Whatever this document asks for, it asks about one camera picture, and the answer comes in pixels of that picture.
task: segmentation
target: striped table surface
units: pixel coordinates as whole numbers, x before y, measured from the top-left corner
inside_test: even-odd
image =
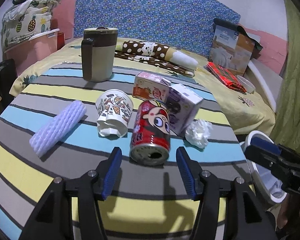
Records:
[[[110,239],[187,239],[198,202],[186,195],[176,164],[175,152],[184,146],[190,158],[222,179],[241,176],[251,182],[244,154],[213,95],[190,80],[165,76],[204,98],[196,119],[212,123],[209,143],[203,151],[172,134],[170,157],[160,168],[139,166],[129,160],[129,144],[138,106],[131,96],[137,69],[114,67],[109,81],[94,83],[82,78],[81,64],[59,64],[38,77],[18,95],[0,116],[0,229],[17,240],[34,206],[54,177],[77,178],[109,156],[113,147],[122,149],[121,171],[111,196],[99,204]],[[98,136],[95,107],[108,89],[120,89],[133,101],[134,111],[123,138]],[[39,159],[29,139],[41,126],[73,100],[81,100],[87,113],[77,128]],[[72,199],[75,239],[80,239],[77,199]],[[220,199],[219,231],[225,218],[225,200]]]

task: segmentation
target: red soda can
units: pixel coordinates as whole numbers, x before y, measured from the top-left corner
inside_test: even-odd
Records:
[[[166,105],[159,100],[141,103],[130,143],[130,157],[142,165],[156,166],[169,158],[170,126]]]

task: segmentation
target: blue floral board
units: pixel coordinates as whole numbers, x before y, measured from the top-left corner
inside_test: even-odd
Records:
[[[74,37],[108,26],[119,37],[166,43],[207,57],[213,19],[237,24],[240,15],[217,0],[77,0]]]

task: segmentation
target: green curtain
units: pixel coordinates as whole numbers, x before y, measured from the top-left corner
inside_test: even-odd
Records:
[[[289,33],[287,67],[282,83],[276,123],[270,137],[300,153],[300,13],[284,0]]]

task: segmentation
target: can opening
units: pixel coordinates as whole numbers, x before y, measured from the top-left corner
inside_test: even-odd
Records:
[[[162,157],[161,153],[151,153],[149,156],[151,159],[159,159]]]

